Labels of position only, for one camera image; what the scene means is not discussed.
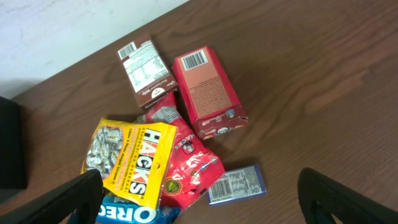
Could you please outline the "red Hacks candy bag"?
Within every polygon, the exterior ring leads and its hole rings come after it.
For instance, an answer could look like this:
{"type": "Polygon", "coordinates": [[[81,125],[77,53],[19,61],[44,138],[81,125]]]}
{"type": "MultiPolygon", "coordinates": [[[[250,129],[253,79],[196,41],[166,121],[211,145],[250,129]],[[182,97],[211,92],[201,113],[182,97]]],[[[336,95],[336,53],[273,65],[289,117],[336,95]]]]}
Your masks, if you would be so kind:
{"type": "Polygon", "coordinates": [[[167,94],[135,122],[167,123],[177,127],[161,204],[185,210],[225,173],[219,157],[202,144],[181,117],[173,93],[167,94]]]}

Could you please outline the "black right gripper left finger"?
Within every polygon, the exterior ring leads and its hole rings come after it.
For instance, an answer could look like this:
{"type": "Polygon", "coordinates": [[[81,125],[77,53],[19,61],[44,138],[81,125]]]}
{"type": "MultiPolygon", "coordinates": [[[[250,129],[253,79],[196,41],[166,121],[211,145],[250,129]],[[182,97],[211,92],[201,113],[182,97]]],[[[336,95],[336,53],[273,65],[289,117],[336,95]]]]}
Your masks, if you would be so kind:
{"type": "Polygon", "coordinates": [[[94,223],[103,201],[103,180],[93,169],[1,216],[1,223],[94,223]]]}

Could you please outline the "yellow Hacks candy bag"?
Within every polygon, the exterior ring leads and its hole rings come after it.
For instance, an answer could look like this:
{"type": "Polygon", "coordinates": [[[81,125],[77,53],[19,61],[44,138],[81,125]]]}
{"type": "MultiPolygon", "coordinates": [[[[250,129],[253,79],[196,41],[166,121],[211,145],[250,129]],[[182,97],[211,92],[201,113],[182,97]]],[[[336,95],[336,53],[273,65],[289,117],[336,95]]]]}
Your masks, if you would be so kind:
{"type": "Polygon", "coordinates": [[[118,197],[156,209],[177,127],[101,118],[81,173],[96,169],[103,187],[118,197]]]}

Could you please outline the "dark green box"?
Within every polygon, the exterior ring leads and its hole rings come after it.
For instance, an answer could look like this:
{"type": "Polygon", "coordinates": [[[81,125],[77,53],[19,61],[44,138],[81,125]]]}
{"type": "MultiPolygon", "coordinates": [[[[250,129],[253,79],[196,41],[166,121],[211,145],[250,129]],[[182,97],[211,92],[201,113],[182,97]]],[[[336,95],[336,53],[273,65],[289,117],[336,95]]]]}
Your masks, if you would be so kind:
{"type": "Polygon", "coordinates": [[[19,105],[1,97],[1,203],[26,187],[19,105]]]}

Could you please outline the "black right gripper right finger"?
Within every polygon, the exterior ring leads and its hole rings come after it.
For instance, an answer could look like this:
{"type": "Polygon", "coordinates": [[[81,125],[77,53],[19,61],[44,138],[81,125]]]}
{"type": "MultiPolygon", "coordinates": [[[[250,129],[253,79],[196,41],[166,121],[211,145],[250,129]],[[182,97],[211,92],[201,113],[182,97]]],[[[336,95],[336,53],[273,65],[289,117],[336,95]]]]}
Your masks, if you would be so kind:
{"type": "Polygon", "coordinates": [[[306,223],[397,223],[397,212],[306,167],[298,182],[298,201],[306,223]]]}

